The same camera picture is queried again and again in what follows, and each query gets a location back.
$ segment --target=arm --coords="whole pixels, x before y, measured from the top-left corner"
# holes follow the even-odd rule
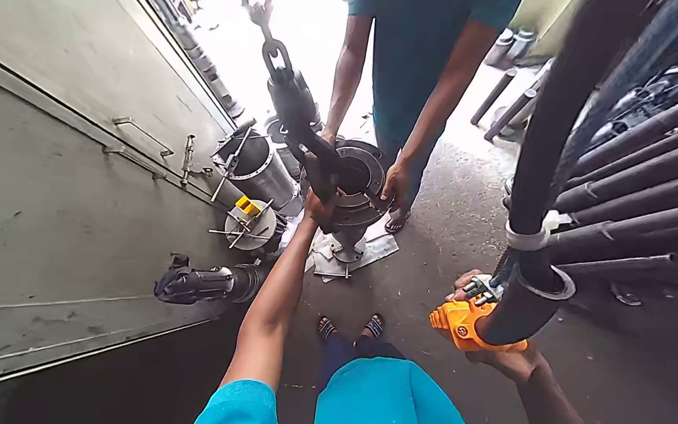
[[[481,274],[473,269],[455,283],[455,292],[446,300],[466,300],[465,287],[472,276]],[[527,420],[530,424],[582,424],[579,414],[567,400],[554,379],[549,362],[535,349],[532,342],[522,352],[466,352],[473,363],[489,364],[517,384]]]
[[[342,46],[336,69],[334,70],[334,91],[328,109],[326,126],[320,136],[334,146],[339,126],[350,108],[360,77],[363,75],[365,52],[368,50],[368,37],[371,33],[373,17],[349,15],[346,20],[344,46]]]
[[[386,173],[386,185],[381,199],[392,193],[404,193],[408,187],[408,169],[412,160],[425,150],[427,143],[449,119],[451,112],[465,94],[490,46],[499,35],[493,26],[477,21],[468,22],[454,44],[449,61],[417,117],[405,147],[396,163]]]
[[[305,217],[284,253],[263,283],[240,325],[237,348],[219,387],[237,380],[264,382],[276,392],[282,372],[284,340],[302,291],[310,243],[317,222],[331,217],[333,205],[323,207],[311,191]]]

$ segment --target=hand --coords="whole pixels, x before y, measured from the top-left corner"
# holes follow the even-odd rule
[[[465,286],[470,284],[472,277],[482,273],[483,272],[480,269],[473,269],[472,271],[468,271],[465,275],[457,278],[457,280],[454,282],[454,293],[448,294],[444,299],[447,301],[458,300],[460,302],[467,300],[465,296]]]
[[[334,214],[334,207],[336,207],[339,195],[339,192],[337,192],[329,203],[323,204],[321,199],[313,193],[313,189],[310,188],[305,198],[305,218],[312,219],[322,228],[331,228],[332,214]]]
[[[321,130],[318,136],[325,140],[328,144],[336,146],[337,135],[334,131],[328,130],[327,127],[323,127],[323,130]]]
[[[488,364],[518,385],[526,384],[535,370],[550,370],[549,363],[543,358],[532,342],[528,341],[523,351],[491,352],[482,350],[466,352],[467,359],[474,364]]]
[[[410,173],[404,162],[396,161],[386,172],[386,184],[381,192],[381,200],[393,197],[396,194],[396,202],[401,207],[407,207],[407,189],[409,188]]]

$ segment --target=dark trousers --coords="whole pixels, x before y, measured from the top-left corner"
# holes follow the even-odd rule
[[[381,342],[375,337],[360,336],[353,346],[339,333],[332,333],[328,336],[323,352],[321,380],[316,386],[318,391],[326,388],[328,381],[339,368],[355,359],[377,357],[406,359],[391,343]]]

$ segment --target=sandal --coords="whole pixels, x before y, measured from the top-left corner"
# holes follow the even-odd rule
[[[386,229],[386,232],[388,232],[389,234],[396,234],[396,233],[400,232],[402,228],[405,227],[405,224],[407,223],[407,219],[409,219],[411,214],[412,214],[412,211],[408,210],[407,213],[405,214],[405,221],[396,229],[391,229],[391,227],[389,227],[389,224],[391,224],[391,221],[392,221],[393,218],[389,218],[389,220],[386,221],[385,224],[383,224],[383,227]]]
[[[383,315],[379,313],[373,314],[371,317],[371,320],[368,321],[367,324],[365,324],[365,328],[370,330],[371,333],[373,333],[374,336],[376,336],[376,339],[381,337],[381,334],[383,334],[383,323],[385,320],[383,319]]]
[[[332,320],[328,319],[327,316],[323,315],[321,318],[318,320],[318,338],[322,341],[325,342],[326,339],[328,339],[328,336],[331,335],[331,333],[335,332],[337,328],[334,326],[332,323]]]

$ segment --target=black pipe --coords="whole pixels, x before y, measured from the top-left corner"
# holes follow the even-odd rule
[[[504,129],[509,121],[511,121],[512,118],[515,117],[516,114],[519,113],[525,106],[527,106],[527,104],[537,95],[538,92],[532,90],[532,88],[525,90],[525,92],[522,93],[522,95],[517,100],[515,100],[507,110],[504,111],[504,113],[496,120],[496,122],[494,122],[491,128],[488,128],[488,131],[485,132],[483,138],[488,141],[492,141],[495,136],[501,133],[501,130]]]
[[[585,184],[590,181],[598,181],[599,179],[608,177],[609,175],[616,174],[620,170],[627,169],[629,167],[635,166],[636,164],[641,164],[648,159],[653,159],[656,156],[663,155],[666,152],[670,152],[673,149],[678,147],[678,133],[673,136],[666,137],[663,140],[647,146],[645,149],[638,150],[635,153],[632,153],[624,158],[618,159],[608,165],[598,168],[589,174],[585,174],[582,177],[575,177],[567,181],[564,190],[577,187],[581,184]]]
[[[510,82],[512,82],[515,75],[517,75],[517,68],[511,68],[504,72],[504,75],[502,75],[499,82],[496,83],[494,89],[491,90],[490,94],[488,94],[488,97],[485,98],[483,104],[481,104],[476,113],[472,116],[472,119],[470,119],[470,124],[477,125],[478,122],[481,119],[483,119],[483,116],[485,116],[485,112],[488,111],[490,107],[494,105],[496,99],[498,99],[501,93],[504,92],[506,86],[509,85]]]
[[[581,210],[676,178],[678,178],[678,149],[600,181],[567,190],[559,195],[554,207],[560,212]]]
[[[678,207],[678,179],[572,212],[570,217],[580,226],[588,226],[601,221],[621,221],[653,214],[674,207]]]
[[[595,0],[581,5],[562,52],[541,88],[520,152],[511,194],[510,227],[517,234],[541,231],[564,142],[594,86],[605,74],[621,40],[647,4]],[[485,342],[503,345],[537,332],[566,299],[569,284],[556,273],[544,250],[515,251],[508,289],[494,311],[476,321]]]
[[[638,245],[641,250],[651,243],[658,246],[675,238],[678,243],[678,207],[619,222],[604,221],[587,227],[570,229],[549,237],[554,263],[577,262],[594,250],[613,248],[616,244]]]
[[[574,131],[564,147],[559,166],[551,183],[547,206],[554,203],[572,176],[578,160],[589,150],[592,137],[603,127],[608,114],[619,99],[632,88],[641,75],[647,75],[654,62],[678,36],[678,0],[666,2],[627,51],[603,85],[588,115]]]
[[[569,263],[558,266],[572,278],[601,278],[604,280],[640,278],[646,274],[662,272],[673,267],[673,254]]]
[[[577,161],[572,176],[588,174],[635,150],[663,140],[664,134],[675,127],[678,127],[678,104],[598,146],[597,149],[585,153]]]

